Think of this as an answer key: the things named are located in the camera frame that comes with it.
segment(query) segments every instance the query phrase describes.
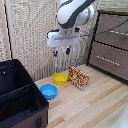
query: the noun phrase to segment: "cabinet drawer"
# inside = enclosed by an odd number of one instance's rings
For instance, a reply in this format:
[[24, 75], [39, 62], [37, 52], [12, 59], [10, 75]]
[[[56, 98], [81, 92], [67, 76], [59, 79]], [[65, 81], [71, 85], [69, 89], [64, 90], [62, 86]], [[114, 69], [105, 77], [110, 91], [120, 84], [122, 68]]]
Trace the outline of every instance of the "cabinet drawer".
[[[128, 16], [119, 16], [119, 15], [110, 15], [110, 14], [100, 14], [98, 27], [97, 27], [97, 33], [111, 29], [125, 20], [128, 19]], [[113, 29], [115, 32], [120, 33], [128, 33], [128, 22], [121, 25], [118, 28]]]
[[89, 63], [128, 80], [128, 52], [93, 42]]
[[96, 35], [95, 41], [128, 50], [128, 36], [125, 35], [106, 32], [100, 35]]

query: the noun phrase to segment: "blue bowl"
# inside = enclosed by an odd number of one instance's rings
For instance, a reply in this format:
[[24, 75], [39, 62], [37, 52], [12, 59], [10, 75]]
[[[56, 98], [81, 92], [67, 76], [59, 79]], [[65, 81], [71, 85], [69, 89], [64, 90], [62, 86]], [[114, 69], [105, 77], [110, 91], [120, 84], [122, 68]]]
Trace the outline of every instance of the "blue bowl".
[[51, 84], [45, 84], [41, 86], [40, 91], [45, 96], [47, 100], [54, 99], [56, 97], [56, 94], [58, 92], [58, 89], [56, 86]]

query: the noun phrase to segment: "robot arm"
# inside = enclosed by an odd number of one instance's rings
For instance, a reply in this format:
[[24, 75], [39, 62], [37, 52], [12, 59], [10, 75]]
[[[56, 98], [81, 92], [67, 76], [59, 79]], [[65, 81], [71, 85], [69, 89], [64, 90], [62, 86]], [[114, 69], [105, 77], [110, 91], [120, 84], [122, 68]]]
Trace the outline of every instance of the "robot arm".
[[69, 46], [68, 55], [72, 45], [80, 40], [80, 29], [77, 26], [88, 23], [94, 15], [93, 6], [95, 0], [61, 0], [57, 11], [57, 22], [60, 29], [52, 30], [47, 35], [47, 46], [54, 48], [54, 56], [57, 56], [56, 48]]
[[57, 12], [57, 21], [60, 27], [69, 29], [73, 28], [73, 26], [81, 26], [88, 22], [89, 19], [92, 19], [94, 10], [93, 7], [89, 5], [94, 1], [95, 0], [61, 0]]

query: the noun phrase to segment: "black storage box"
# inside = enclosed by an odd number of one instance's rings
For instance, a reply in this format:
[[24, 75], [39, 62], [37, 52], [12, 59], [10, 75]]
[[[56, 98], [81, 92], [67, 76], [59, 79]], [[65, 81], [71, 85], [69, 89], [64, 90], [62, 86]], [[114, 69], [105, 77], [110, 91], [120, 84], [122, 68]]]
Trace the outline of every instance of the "black storage box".
[[48, 107], [19, 60], [0, 62], [0, 128], [45, 128]]

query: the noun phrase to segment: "cable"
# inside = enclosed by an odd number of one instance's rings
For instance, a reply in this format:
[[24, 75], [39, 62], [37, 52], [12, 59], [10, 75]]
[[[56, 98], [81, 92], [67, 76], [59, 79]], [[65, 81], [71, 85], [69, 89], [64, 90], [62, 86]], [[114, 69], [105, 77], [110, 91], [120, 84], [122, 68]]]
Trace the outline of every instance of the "cable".
[[100, 33], [97, 33], [97, 34], [90, 34], [90, 35], [81, 35], [80, 37], [83, 37], [83, 36], [94, 36], [94, 35], [99, 35], [99, 34], [102, 34], [102, 33], [105, 33], [105, 32], [108, 32], [108, 31], [111, 31], [121, 25], [123, 25], [124, 23], [126, 23], [128, 21], [128, 19], [126, 21], [124, 21], [123, 23], [119, 24], [118, 26], [114, 27], [114, 28], [111, 28], [111, 29], [108, 29], [108, 30], [105, 30], [103, 32], [100, 32]]

